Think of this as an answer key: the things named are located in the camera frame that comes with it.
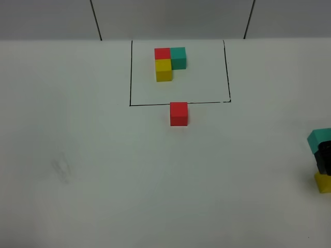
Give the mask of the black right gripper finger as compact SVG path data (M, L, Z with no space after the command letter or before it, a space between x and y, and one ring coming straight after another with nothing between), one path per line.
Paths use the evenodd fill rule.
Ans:
M330 141L321 142L314 157L319 173L330 175Z

